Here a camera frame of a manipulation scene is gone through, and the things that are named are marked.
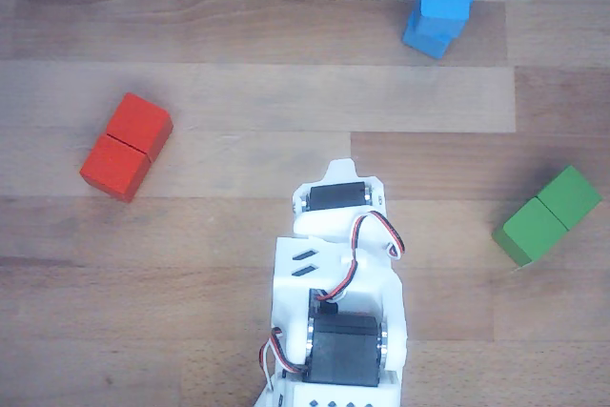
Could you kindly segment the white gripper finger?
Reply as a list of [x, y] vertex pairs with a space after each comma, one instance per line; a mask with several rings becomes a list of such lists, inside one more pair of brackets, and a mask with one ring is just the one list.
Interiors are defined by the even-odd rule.
[[376, 176], [359, 176], [352, 158], [332, 160], [321, 180], [300, 185], [293, 194], [294, 212], [368, 206], [384, 211], [384, 185]]

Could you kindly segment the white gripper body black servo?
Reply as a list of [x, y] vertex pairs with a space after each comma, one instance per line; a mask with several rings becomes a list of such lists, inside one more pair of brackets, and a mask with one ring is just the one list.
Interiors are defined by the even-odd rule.
[[299, 202], [293, 231], [298, 236], [313, 236], [332, 242], [350, 242], [356, 220], [371, 217], [380, 229], [372, 239], [392, 259], [404, 254], [404, 242], [389, 222], [383, 194], [366, 182], [347, 182], [313, 186]]

